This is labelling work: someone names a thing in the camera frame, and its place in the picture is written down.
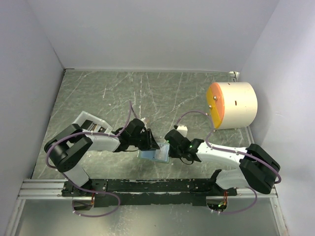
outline purple cable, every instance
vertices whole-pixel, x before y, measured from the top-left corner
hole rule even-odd
[[[214,127],[213,121],[212,121],[211,117],[208,116],[205,112],[200,111],[200,110],[192,110],[192,111],[189,111],[189,112],[185,112],[184,114],[182,114],[181,117],[178,118],[178,120],[176,121],[175,125],[178,125],[178,123],[181,121],[181,119],[182,119],[185,115],[187,115],[187,114],[189,114],[189,113],[200,113],[200,114],[205,115],[206,117],[209,118],[209,120],[210,120],[210,122],[211,122],[211,127]]]
[[[60,139],[59,141],[55,142],[55,143],[48,149],[48,151],[47,151],[46,160],[45,160],[45,161],[46,161],[46,165],[47,165],[48,167],[52,168],[52,169],[56,169],[55,166],[52,166],[52,165],[49,164],[49,155],[50,155],[50,153],[51,153],[52,150],[55,148],[55,146],[57,146],[58,144],[60,144],[60,143],[62,143],[62,142],[64,142],[64,141],[66,141],[66,140],[68,140],[68,139],[71,139],[71,138],[73,138],[73,137],[76,137],[76,136],[79,136],[79,135],[83,135],[83,134],[87,134],[87,135],[91,135],[91,134],[92,134],[92,135],[102,135],[102,136],[108,136],[108,137],[113,137],[113,138],[116,138],[116,137],[120,136],[120,134],[126,129],[128,123],[129,123],[130,116],[131,116],[131,111],[133,112],[134,116],[137,118],[137,115],[136,115],[136,113],[134,112],[134,109],[133,109],[133,107],[132,107],[131,101],[129,101],[129,113],[128,113],[127,121],[126,121],[125,125],[123,126],[123,128],[121,129],[121,131],[119,131],[119,133],[116,134],[116,135],[109,135],[109,134],[105,134],[105,133],[96,133],[96,132],[95,132],[95,133],[92,133],[92,132],[79,132],[79,133],[75,133],[75,134],[68,135],[68,136],[66,136],[66,137],[64,137],[64,138],[62,138],[62,139]],[[64,173],[62,173],[62,174],[63,174],[63,176],[64,176],[69,182],[72,183],[72,185],[73,185],[74,187],[76,187],[77,189],[80,189],[81,191],[88,192],[88,193],[96,193],[96,194],[111,195],[111,196],[117,198],[117,200],[118,200],[118,204],[117,204],[117,206],[115,207],[115,209],[113,209],[112,211],[110,211],[110,212],[108,212],[108,213],[102,214],[102,215],[85,215],[85,214],[80,214],[80,213],[78,213],[78,212],[74,209],[74,202],[72,202],[72,210],[73,210],[73,213],[75,213],[75,214],[77,214],[77,215],[79,215],[79,216],[96,218],[96,217],[102,217],[102,216],[109,215],[109,214],[115,212],[115,211],[118,209],[118,207],[120,206],[121,200],[120,200],[120,198],[119,198],[116,194],[109,193],[109,192],[105,192],[105,191],[94,191],[94,190],[90,190],[90,189],[81,188],[81,187],[79,187],[78,185],[76,185],[74,182],[72,182],[72,181],[68,178],[67,175],[65,175]]]
[[[255,199],[254,199],[254,201],[253,201],[249,206],[247,206],[247,207],[245,207],[245,208],[243,208],[243,209],[240,209],[240,210],[229,211],[229,212],[225,212],[225,211],[220,212],[220,211],[213,210],[213,211],[211,211],[211,213],[212,213],[212,212],[216,212],[216,213],[218,213],[218,214],[220,214],[220,215],[233,215],[233,214],[241,213],[241,212],[246,211],[246,210],[248,210],[249,208],[253,207],[253,206],[256,204],[256,202],[257,202],[258,196],[257,196],[256,191],[253,190],[251,187],[247,187],[247,188],[250,189],[250,190],[255,194]]]
[[[119,198],[116,194],[114,194],[114,193],[109,193],[109,192],[94,191],[94,190],[90,190],[90,189],[81,188],[81,187],[79,187],[78,185],[76,185],[74,182],[72,182],[71,180],[69,180],[68,176],[66,176],[65,174],[63,174],[63,176],[66,177],[66,179],[67,179],[69,182],[71,182],[72,185],[73,185],[74,187],[76,187],[77,189],[80,189],[80,190],[82,190],[82,191],[84,191],[84,192],[88,192],[88,193],[103,194],[103,195],[111,195],[111,196],[117,198],[117,200],[118,200],[118,204],[117,204],[117,206],[116,206],[113,210],[111,210],[110,212],[107,212],[107,213],[105,213],[105,214],[102,214],[102,215],[86,215],[86,214],[80,214],[80,213],[78,213],[78,212],[74,209],[74,202],[72,201],[72,210],[73,210],[73,213],[74,213],[74,214],[79,215],[79,216],[89,217],[89,218],[97,218],[97,217],[107,216],[107,215],[109,215],[109,214],[111,214],[111,213],[113,213],[113,212],[115,212],[115,211],[118,210],[118,208],[119,208],[119,206],[120,206],[120,203],[121,203],[121,200],[120,200],[120,198]]]

